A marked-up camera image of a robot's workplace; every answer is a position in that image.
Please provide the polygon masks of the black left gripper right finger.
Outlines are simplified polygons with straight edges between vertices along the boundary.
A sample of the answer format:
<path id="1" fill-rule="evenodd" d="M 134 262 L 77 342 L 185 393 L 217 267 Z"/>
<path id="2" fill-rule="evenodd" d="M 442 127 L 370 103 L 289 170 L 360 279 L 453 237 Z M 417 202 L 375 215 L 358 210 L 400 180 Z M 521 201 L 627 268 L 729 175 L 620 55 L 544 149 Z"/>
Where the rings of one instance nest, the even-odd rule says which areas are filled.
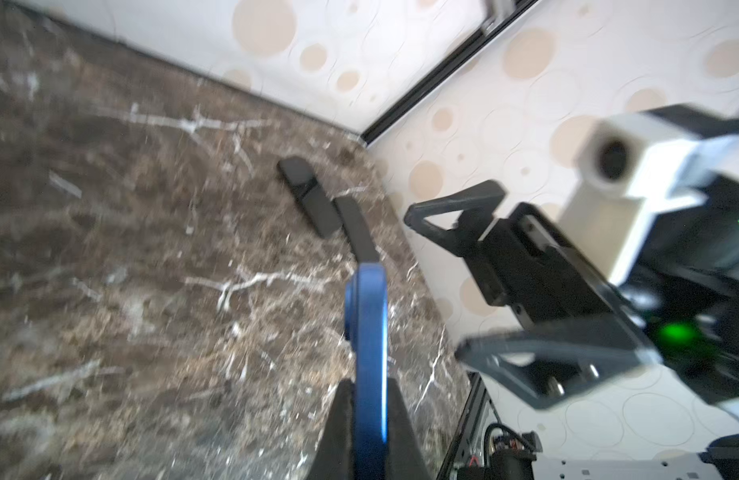
<path id="1" fill-rule="evenodd" d="M 399 382 L 387 380 L 387 480 L 429 480 L 429 470 L 417 443 Z"/>

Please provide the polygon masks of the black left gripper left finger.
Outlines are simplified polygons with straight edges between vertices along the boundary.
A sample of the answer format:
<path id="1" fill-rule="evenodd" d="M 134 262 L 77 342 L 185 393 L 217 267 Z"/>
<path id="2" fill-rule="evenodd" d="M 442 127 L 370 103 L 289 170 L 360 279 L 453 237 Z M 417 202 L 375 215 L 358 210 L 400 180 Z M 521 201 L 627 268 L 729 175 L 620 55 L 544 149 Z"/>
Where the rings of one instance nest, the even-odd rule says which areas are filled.
<path id="1" fill-rule="evenodd" d="M 354 384 L 341 380 L 334 392 L 307 480 L 353 480 Z"/>

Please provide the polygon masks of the blue-edged phone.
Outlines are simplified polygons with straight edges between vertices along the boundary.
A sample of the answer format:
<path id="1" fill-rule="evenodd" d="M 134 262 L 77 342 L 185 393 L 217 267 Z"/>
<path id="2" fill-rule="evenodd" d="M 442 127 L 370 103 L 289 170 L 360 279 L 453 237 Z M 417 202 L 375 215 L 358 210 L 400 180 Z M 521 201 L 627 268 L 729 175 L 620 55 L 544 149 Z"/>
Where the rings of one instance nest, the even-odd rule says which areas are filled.
<path id="1" fill-rule="evenodd" d="M 357 479 L 385 478 L 387 457 L 387 274 L 361 263 L 345 287 L 344 337 L 355 356 L 354 471 Z"/>

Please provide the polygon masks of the silver-edged black phone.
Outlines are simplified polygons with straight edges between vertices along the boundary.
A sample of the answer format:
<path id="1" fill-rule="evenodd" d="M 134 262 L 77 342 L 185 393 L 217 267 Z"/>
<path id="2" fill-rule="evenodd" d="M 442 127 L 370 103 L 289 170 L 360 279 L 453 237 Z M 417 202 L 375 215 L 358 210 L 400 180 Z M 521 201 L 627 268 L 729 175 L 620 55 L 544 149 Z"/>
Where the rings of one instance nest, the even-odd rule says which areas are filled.
<path id="1" fill-rule="evenodd" d="M 352 196 L 340 196 L 333 204 L 342 221 L 343 231 L 358 263 L 379 263 L 381 258 L 371 237 L 371 230 Z"/>

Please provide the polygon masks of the black phone with pink case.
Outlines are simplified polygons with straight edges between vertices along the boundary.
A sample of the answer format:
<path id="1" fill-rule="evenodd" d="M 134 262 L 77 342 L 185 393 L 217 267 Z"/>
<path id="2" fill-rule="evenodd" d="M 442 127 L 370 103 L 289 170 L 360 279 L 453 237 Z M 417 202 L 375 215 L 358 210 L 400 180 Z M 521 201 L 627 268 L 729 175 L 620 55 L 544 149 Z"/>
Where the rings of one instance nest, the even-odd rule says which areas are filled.
<path id="1" fill-rule="evenodd" d="M 303 158 L 289 157 L 280 160 L 277 168 L 318 236 L 331 238 L 341 228 L 342 221 L 311 165 Z"/>

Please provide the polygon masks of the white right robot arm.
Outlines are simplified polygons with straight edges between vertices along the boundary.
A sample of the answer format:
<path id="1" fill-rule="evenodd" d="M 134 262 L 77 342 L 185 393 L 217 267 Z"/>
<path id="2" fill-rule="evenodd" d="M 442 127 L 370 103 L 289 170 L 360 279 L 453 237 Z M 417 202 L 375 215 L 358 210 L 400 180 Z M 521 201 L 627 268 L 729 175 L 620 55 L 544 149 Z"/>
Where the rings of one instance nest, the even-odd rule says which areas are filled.
<path id="1" fill-rule="evenodd" d="M 493 180 L 409 206 L 405 224 L 521 326 L 457 345 L 471 393 L 440 478 L 739 479 L 739 434 L 675 459 L 556 458 L 487 401 L 493 380 L 547 410 L 657 365 L 739 421 L 739 182 L 717 171 L 738 143 L 739 117 L 687 104 L 617 114 L 579 150 L 557 220 L 529 203 L 495 218 Z"/>

